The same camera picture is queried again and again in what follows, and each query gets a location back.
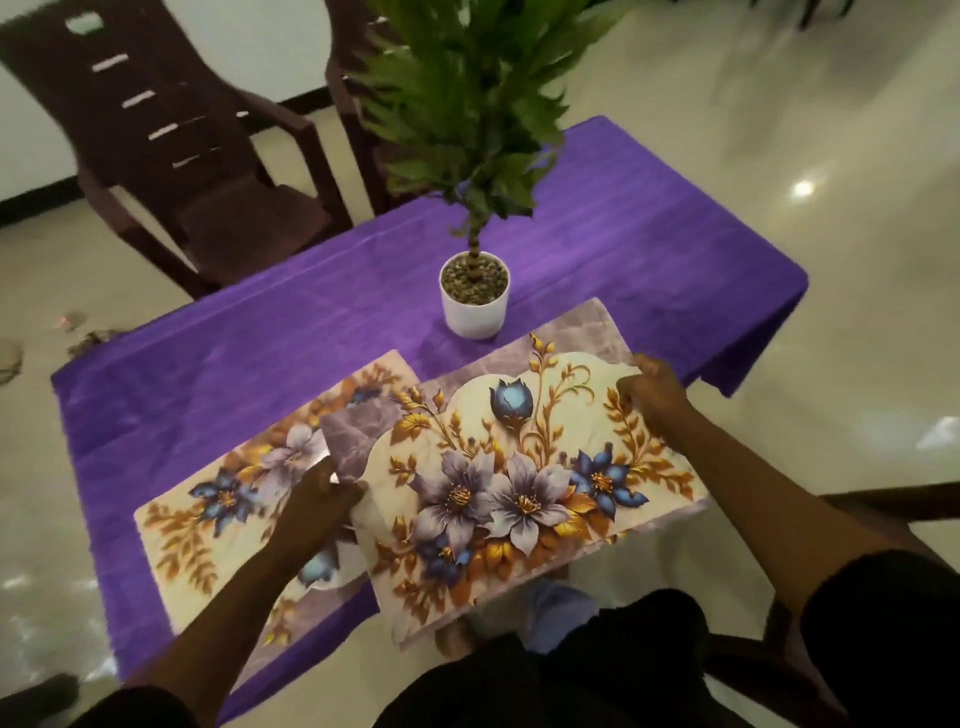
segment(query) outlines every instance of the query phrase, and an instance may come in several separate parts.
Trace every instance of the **person's right hand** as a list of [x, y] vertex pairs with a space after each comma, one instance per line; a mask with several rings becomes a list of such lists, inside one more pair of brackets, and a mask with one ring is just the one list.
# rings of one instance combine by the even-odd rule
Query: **person's right hand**
[[620, 400], [638, 410], [654, 434], [675, 448], [677, 424], [693, 411], [686, 390], [667, 362], [637, 353], [634, 363], [643, 374], [625, 376], [616, 383]]

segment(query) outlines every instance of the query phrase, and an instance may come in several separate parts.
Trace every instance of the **potted plant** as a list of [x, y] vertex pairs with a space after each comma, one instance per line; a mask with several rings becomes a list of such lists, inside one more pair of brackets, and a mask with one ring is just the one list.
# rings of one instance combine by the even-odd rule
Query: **potted plant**
[[588, 0], [371, 0], [391, 37], [353, 79], [370, 93], [363, 123], [389, 143], [388, 188], [433, 194], [467, 210], [468, 250], [440, 272], [444, 315], [461, 336], [503, 326], [510, 273], [481, 253], [494, 215], [532, 216], [533, 188], [564, 136], [563, 94], [544, 87], [573, 68], [616, 22], [582, 14]]

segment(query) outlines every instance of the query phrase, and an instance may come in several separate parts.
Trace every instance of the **person's left hand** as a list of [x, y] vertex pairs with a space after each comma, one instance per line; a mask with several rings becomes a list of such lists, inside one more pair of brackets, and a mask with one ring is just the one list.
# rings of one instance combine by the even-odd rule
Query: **person's left hand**
[[363, 497], [354, 483], [331, 483], [335, 470], [333, 458], [327, 456], [304, 473], [277, 519], [266, 548], [291, 570], [299, 570], [328, 545], [350, 508]]

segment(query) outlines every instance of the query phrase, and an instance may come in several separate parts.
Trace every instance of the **human hand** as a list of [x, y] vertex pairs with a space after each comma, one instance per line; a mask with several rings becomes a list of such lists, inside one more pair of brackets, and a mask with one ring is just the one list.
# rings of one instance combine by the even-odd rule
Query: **human hand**
[[669, 363], [642, 353], [634, 354], [634, 363], [642, 374], [616, 383], [620, 401], [637, 409], [654, 434], [675, 448], [680, 421], [695, 411], [686, 390]]
[[363, 497], [354, 483], [331, 483], [336, 464], [330, 456], [303, 474], [276, 521], [267, 549], [280, 563], [299, 570], [328, 545]]

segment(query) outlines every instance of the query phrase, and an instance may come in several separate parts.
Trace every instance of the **black baseboard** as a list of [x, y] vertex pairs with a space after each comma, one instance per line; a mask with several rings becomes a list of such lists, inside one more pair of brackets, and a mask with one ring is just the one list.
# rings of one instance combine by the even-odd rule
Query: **black baseboard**
[[[280, 105], [294, 113], [305, 115], [333, 106], [333, 98], [330, 96], [330, 89], [324, 86], [281, 101]], [[241, 121], [249, 134], [263, 132], [273, 126], [269, 121], [254, 117], [252, 114], [243, 117]], [[0, 228], [80, 200], [83, 195], [77, 184], [77, 177], [73, 176], [11, 197], [0, 202]]]

